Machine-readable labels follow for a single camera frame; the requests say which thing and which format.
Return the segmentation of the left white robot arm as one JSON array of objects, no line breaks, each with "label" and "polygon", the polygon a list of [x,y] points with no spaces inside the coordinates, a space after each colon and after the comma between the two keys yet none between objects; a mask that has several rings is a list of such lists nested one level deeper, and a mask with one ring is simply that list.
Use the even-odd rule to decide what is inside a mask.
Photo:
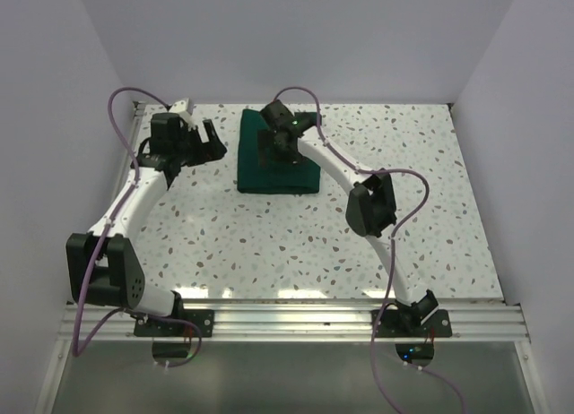
[{"label": "left white robot arm", "polygon": [[65,245],[72,296],[81,305],[114,306],[142,315],[169,336],[187,323],[180,296],[147,283],[135,241],[152,211],[184,167],[220,160],[227,149],[213,121],[204,134],[176,112],[155,114],[128,179],[104,216]]}]

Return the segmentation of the dark green surgical cloth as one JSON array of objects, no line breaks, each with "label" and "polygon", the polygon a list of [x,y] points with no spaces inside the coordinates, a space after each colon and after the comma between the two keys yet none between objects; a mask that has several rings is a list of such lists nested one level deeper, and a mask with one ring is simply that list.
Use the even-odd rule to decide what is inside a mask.
[{"label": "dark green surgical cloth", "polygon": [[244,109],[239,124],[237,189],[242,194],[317,194],[320,167],[310,160],[298,164],[259,158],[258,134],[266,124],[254,109]]}]

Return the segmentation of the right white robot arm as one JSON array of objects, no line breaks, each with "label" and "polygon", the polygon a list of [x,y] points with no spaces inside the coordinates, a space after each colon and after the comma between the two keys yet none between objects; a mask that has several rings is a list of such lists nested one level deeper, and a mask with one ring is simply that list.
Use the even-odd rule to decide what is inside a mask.
[{"label": "right white robot arm", "polygon": [[291,112],[276,99],[259,111],[265,130],[257,135],[259,159],[296,165],[310,160],[323,169],[347,195],[345,219],[355,235],[375,250],[388,275],[387,293],[395,295],[393,309],[384,296],[375,325],[385,324],[395,336],[416,336],[431,326],[439,302],[431,290],[411,282],[396,258],[397,232],[404,224],[397,206],[393,169],[362,168],[323,134],[321,115]]}]

